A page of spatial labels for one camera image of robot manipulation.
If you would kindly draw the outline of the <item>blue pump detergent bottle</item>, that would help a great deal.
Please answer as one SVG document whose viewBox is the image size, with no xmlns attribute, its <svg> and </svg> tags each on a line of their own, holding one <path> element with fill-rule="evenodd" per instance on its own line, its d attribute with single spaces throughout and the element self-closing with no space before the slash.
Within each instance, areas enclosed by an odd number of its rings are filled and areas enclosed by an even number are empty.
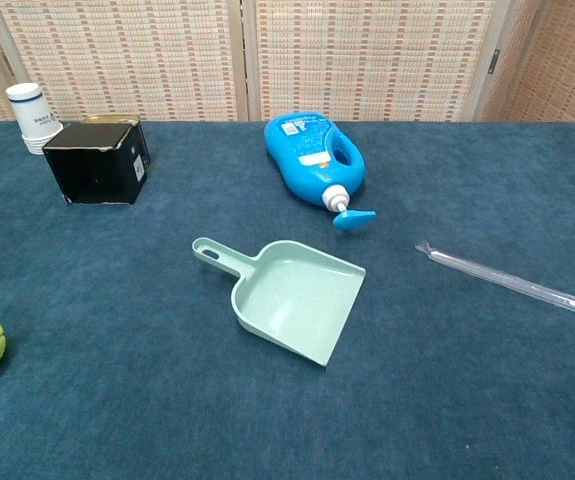
<svg viewBox="0 0 575 480">
<path fill-rule="evenodd" d="M 275 117 L 264 128 L 264 143 L 287 188 L 334 213 L 335 228 L 351 231 L 376 218 L 373 210 L 349 207 L 364 182 L 365 163 L 356 145 L 330 119 L 317 112 Z"/>
</svg>

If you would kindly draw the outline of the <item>blue table cloth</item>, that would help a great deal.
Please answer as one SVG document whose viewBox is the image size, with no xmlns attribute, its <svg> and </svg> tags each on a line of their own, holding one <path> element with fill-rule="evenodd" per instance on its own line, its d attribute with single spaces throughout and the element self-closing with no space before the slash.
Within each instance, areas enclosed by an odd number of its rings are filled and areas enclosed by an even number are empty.
<svg viewBox="0 0 575 480">
<path fill-rule="evenodd" d="M 345 123 L 352 233 L 260 123 L 151 123 L 70 205 L 0 123 L 0 480 L 575 480 L 575 124 Z"/>
</svg>

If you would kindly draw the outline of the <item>clear plastic wrapped straw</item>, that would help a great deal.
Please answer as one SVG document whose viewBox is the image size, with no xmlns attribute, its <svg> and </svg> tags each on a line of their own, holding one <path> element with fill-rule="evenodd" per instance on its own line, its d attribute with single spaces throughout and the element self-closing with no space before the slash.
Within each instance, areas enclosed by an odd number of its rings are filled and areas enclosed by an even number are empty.
<svg viewBox="0 0 575 480">
<path fill-rule="evenodd" d="M 449 255 L 423 240 L 415 248 L 430 260 L 470 276 L 503 286 L 534 299 L 575 312 L 575 296 L 470 260 Z"/>
</svg>

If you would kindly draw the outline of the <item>woven folding screen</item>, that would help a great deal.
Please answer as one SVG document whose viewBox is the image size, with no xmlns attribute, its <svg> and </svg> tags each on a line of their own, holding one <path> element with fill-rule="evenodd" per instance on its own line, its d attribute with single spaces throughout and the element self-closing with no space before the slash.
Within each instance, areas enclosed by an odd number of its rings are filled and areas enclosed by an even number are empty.
<svg viewBox="0 0 575 480">
<path fill-rule="evenodd" d="M 575 123 L 575 0 L 0 0 L 57 117 Z"/>
</svg>

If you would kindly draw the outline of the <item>black cardboard box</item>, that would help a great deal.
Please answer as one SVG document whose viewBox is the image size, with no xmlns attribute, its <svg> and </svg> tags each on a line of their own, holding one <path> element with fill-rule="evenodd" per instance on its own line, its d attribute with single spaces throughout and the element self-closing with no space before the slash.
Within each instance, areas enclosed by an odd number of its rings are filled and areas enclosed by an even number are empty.
<svg viewBox="0 0 575 480">
<path fill-rule="evenodd" d="M 151 167 L 139 122 L 72 123 L 42 151 L 68 204 L 133 204 Z"/>
</svg>

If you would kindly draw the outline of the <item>stack of white paper cups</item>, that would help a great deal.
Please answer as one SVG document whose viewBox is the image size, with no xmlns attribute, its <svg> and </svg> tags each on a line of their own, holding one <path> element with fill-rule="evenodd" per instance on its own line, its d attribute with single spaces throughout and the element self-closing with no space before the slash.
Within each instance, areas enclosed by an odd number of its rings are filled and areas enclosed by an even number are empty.
<svg viewBox="0 0 575 480">
<path fill-rule="evenodd" d="M 43 146 L 64 128 L 37 83 L 24 82 L 5 90 L 28 151 L 43 154 Z"/>
</svg>

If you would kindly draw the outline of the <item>mint green plastic dustpan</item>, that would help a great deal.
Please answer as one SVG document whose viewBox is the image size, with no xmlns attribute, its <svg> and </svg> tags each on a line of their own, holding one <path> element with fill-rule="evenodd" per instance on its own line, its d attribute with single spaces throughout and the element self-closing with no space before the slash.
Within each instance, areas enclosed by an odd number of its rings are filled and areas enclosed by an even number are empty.
<svg viewBox="0 0 575 480">
<path fill-rule="evenodd" d="M 278 240 L 250 257 L 207 237 L 194 256 L 237 280 L 231 305 L 250 333 L 325 367 L 366 270 L 308 245 Z"/>
</svg>

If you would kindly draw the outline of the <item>gold metal tin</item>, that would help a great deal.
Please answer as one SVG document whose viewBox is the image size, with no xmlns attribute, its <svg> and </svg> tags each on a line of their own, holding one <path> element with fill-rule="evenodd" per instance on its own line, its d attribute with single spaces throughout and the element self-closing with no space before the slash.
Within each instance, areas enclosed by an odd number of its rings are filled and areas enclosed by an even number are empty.
<svg viewBox="0 0 575 480">
<path fill-rule="evenodd" d="M 82 120 L 85 124 L 118 124 L 125 123 L 137 126 L 140 117 L 136 114 L 101 114 L 90 115 Z"/>
</svg>

